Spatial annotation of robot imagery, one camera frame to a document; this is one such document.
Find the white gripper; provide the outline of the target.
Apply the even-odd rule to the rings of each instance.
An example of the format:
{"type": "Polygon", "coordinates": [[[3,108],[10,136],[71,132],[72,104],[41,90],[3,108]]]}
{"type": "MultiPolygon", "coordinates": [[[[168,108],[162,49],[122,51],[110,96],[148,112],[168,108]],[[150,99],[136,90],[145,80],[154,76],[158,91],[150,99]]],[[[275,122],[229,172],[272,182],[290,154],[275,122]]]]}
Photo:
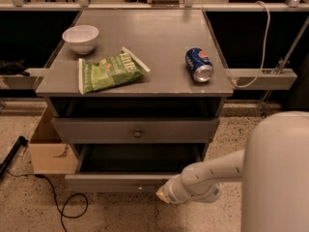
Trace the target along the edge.
{"type": "Polygon", "coordinates": [[[189,189],[190,182],[182,175],[176,175],[160,187],[155,195],[163,202],[169,204],[182,204],[190,201],[192,192],[189,189]]]}

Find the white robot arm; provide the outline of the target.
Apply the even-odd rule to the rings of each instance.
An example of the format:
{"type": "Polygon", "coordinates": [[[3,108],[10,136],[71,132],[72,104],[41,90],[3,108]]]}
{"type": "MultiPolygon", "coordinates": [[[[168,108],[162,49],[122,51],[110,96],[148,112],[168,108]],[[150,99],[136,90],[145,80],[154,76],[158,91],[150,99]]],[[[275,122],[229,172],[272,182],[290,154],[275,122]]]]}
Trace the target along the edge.
{"type": "Polygon", "coordinates": [[[229,182],[242,183],[241,232],[308,232],[309,113],[266,117],[243,150],[188,165],[156,195],[172,204],[210,203],[229,182]]]}

